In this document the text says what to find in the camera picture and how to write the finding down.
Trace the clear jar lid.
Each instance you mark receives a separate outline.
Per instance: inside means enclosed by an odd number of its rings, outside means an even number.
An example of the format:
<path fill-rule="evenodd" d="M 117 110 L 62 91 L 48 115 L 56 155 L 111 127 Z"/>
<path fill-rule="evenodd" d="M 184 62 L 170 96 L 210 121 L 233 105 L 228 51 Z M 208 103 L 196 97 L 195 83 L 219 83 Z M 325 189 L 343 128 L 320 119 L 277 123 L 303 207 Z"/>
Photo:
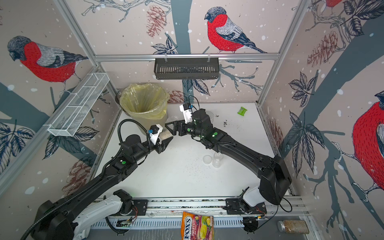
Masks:
<path fill-rule="evenodd" d="M 205 165 L 210 165 L 212 163 L 213 159 L 210 155 L 203 156 L 203 163 Z"/>

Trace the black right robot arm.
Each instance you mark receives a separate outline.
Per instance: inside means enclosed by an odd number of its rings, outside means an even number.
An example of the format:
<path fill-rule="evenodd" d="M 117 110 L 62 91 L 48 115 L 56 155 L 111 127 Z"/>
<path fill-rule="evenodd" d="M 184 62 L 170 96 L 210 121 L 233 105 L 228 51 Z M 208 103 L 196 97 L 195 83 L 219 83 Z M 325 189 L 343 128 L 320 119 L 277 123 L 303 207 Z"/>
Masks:
<path fill-rule="evenodd" d="M 212 123 L 198 124 L 193 120 L 173 121 L 165 124 L 175 136 L 190 135 L 198 137 L 206 149 L 226 155 L 239 162 L 259 179 L 261 196 L 269 203 L 279 205 L 292 183 L 287 165 L 283 158 L 276 155 L 273 158 L 260 154 L 233 139 L 226 132 L 215 128 Z"/>

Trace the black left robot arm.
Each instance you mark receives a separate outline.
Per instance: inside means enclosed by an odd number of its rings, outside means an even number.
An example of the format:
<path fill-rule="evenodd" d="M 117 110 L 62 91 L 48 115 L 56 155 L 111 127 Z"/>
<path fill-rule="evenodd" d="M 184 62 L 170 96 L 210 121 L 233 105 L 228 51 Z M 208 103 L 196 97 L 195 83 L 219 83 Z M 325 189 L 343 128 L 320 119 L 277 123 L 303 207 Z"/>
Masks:
<path fill-rule="evenodd" d="M 81 232 L 78 218 L 81 212 L 104 192 L 125 180 L 151 152 L 164 152 L 175 135 L 175 131 L 170 127 L 161 130 L 153 125 L 150 130 L 145 130 L 145 142 L 142 142 L 138 135 L 123 139 L 121 127 L 127 122 L 125 119 L 119 123 L 120 148 L 103 166 L 102 172 L 71 195 L 55 203 L 43 203 L 38 209 L 34 223 L 22 235 L 23 240 L 28 236 L 34 240 L 72 240 Z"/>

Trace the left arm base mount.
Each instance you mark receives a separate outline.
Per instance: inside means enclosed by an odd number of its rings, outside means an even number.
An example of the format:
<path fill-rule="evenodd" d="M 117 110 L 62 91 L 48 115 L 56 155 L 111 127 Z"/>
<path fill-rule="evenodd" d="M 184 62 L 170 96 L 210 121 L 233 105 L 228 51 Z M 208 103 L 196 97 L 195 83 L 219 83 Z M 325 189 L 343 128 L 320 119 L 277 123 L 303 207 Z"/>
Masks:
<path fill-rule="evenodd" d="M 113 192 L 113 197 L 118 198 L 118 203 L 122 204 L 118 211 L 111 216 L 145 216 L 148 208 L 149 200 L 135 199 L 124 190 L 117 190 Z"/>

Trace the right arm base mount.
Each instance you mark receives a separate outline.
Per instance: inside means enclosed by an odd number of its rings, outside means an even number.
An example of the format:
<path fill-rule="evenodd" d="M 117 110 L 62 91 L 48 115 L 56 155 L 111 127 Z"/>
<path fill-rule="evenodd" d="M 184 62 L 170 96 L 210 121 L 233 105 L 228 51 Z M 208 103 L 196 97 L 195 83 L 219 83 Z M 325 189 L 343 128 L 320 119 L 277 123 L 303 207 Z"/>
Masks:
<path fill-rule="evenodd" d="M 226 204 L 223 210 L 228 215 L 266 215 L 267 210 L 264 203 L 260 203 L 254 207 L 249 206 L 243 199 L 229 198 L 225 200 Z"/>

